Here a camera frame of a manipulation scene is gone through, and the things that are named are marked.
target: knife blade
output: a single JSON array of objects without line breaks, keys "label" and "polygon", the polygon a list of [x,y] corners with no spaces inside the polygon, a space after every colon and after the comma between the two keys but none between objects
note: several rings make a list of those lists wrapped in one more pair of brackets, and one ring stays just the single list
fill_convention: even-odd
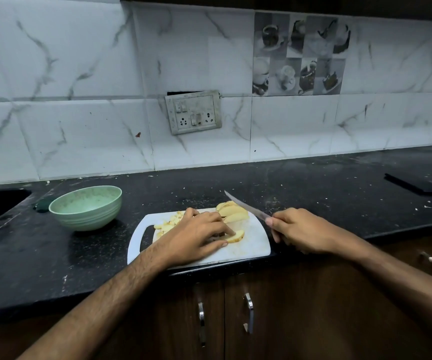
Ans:
[{"label": "knife blade", "polygon": [[230,199],[232,199],[235,203],[237,203],[238,205],[240,205],[245,210],[251,212],[253,215],[255,215],[260,220],[265,221],[266,218],[270,218],[271,217],[268,214],[265,214],[263,211],[260,211],[257,208],[251,207],[251,206],[245,204],[243,201],[238,200],[236,197],[234,197],[233,195],[229,194],[227,191],[224,191],[224,193],[226,194],[226,196],[228,196]]}]

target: black granite countertop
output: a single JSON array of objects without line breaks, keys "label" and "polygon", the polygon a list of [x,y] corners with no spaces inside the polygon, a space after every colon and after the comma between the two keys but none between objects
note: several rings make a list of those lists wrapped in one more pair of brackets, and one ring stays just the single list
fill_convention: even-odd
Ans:
[{"label": "black granite countertop", "polygon": [[[389,169],[432,181],[432,147],[0,186],[32,191],[0,218],[0,317],[80,300],[126,265],[146,214],[214,207],[226,200],[224,189],[268,213],[307,208],[365,239],[432,226],[432,197],[384,180]],[[97,232],[72,232],[32,209],[42,197],[93,185],[123,190],[117,219]],[[269,257],[180,269],[164,280],[209,280],[280,262],[288,248],[270,242]]]}]

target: metal handle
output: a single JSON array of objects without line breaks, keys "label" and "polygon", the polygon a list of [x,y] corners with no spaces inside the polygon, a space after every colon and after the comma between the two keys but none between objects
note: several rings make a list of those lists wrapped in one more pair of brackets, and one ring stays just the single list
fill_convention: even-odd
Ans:
[{"label": "metal handle", "polygon": [[244,329],[247,333],[252,333],[252,328],[254,326],[254,306],[252,305],[251,297],[249,296],[249,293],[246,293],[244,295],[244,298],[246,299],[246,303],[248,304],[249,308],[249,324],[243,324]]},{"label": "metal handle", "polygon": [[419,253],[420,254],[420,256],[422,256],[423,258],[426,258],[426,259],[428,259],[428,261],[432,264],[432,256],[431,255],[429,255],[427,252],[420,252]]},{"label": "metal handle", "polygon": [[199,323],[201,325],[199,329],[199,340],[201,341],[201,346],[206,346],[206,330],[204,329],[204,309],[202,308],[202,302],[198,303],[199,307]]}]

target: upper cabinet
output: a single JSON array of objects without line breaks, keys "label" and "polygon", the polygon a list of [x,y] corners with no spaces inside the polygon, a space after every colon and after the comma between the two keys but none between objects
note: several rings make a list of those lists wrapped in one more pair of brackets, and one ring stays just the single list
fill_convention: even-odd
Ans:
[{"label": "upper cabinet", "polygon": [[128,0],[305,13],[432,20],[432,0]]}]

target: power socket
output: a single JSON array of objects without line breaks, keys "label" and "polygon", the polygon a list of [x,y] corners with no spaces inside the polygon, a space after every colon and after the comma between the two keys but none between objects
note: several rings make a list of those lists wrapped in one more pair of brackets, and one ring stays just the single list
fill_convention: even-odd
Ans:
[{"label": "power socket", "polygon": [[218,91],[176,94],[165,99],[173,135],[222,126]]}]

